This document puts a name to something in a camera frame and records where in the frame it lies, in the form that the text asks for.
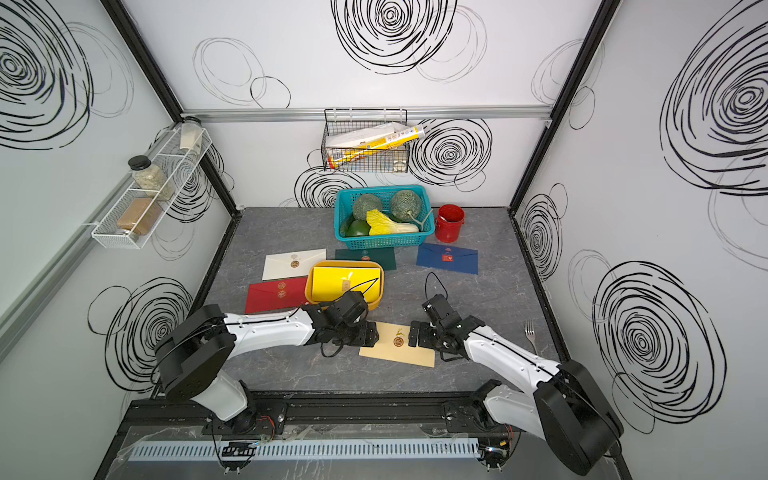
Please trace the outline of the yellow envelope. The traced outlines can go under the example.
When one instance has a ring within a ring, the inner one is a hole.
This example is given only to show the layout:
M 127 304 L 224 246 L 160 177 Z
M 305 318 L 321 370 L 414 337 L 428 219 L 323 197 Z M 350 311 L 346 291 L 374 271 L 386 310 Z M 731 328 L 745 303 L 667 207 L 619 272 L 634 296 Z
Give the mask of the yellow envelope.
M 373 267 L 315 267 L 309 299 L 315 302 L 334 301 L 347 291 L 363 294 L 372 303 L 381 297 L 382 274 Z

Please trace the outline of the beige envelope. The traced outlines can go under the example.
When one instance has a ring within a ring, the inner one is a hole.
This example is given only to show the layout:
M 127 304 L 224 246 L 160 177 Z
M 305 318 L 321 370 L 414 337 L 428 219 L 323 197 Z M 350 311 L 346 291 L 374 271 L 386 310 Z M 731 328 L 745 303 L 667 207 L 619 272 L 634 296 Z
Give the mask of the beige envelope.
M 433 350 L 409 345 L 410 326 L 378 322 L 377 332 L 379 340 L 373 347 L 361 347 L 360 356 L 427 368 L 435 366 Z

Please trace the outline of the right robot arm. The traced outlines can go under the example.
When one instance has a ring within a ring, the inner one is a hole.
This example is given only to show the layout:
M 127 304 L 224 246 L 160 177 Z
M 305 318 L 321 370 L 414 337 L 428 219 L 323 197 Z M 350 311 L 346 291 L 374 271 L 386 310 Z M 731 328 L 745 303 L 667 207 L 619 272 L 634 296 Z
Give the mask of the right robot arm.
M 588 369 L 575 360 L 548 360 L 503 338 L 474 316 L 461 317 L 437 294 L 422 304 L 427 322 L 409 344 L 463 359 L 504 379 L 490 382 L 480 402 L 497 424 L 544 440 L 571 472 L 585 476 L 617 447 L 624 427 Z

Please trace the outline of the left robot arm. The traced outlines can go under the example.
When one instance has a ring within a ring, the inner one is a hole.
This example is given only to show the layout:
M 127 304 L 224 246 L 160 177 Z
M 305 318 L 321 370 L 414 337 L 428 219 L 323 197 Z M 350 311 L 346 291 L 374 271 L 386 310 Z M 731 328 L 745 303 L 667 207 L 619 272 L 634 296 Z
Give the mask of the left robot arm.
M 379 334 L 368 313 L 369 306 L 358 291 L 284 313 L 226 314 L 216 304 L 205 305 L 160 340 L 152 373 L 168 400 L 191 400 L 233 433 L 248 433 L 265 415 L 258 411 L 245 383 L 224 372 L 224 364 L 273 347 L 373 347 Z

